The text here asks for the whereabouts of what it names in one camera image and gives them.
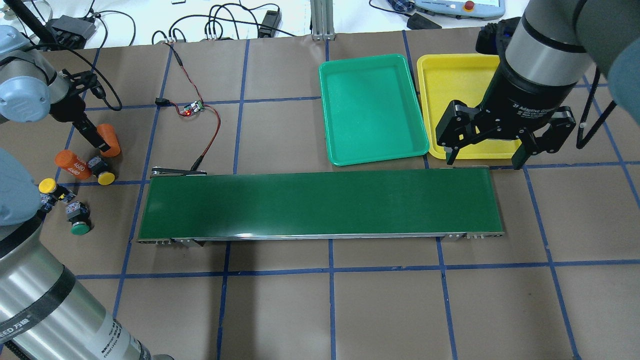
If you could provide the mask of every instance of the orange bottle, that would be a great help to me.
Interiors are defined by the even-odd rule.
[[[118,143],[118,137],[116,136],[116,131],[110,124],[100,124],[96,127],[98,129],[98,134],[102,136],[107,145],[111,148],[107,151],[101,151],[103,156],[107,158],[112,158],[114,156],[118,156],[120,154],[120,144]]]
[[[71,150],[62,150],[56,155],[56,165],[80,180],[88,179],[92,173],[84,161]]]

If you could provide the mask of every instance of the metal rod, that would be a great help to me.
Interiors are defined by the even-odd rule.
[[[26,26],[29,27],[33,31],[33,33],[40,39],[40,43],[42,44],[57,44],[56,38],[53,37],[53,34],[47,30],[41,23],[38,18],[33,15],[31,10],[24,5],[22,0],[4,0],[4,3],[7,4],[11,10],[16,14],[16,16],[22,20]]]

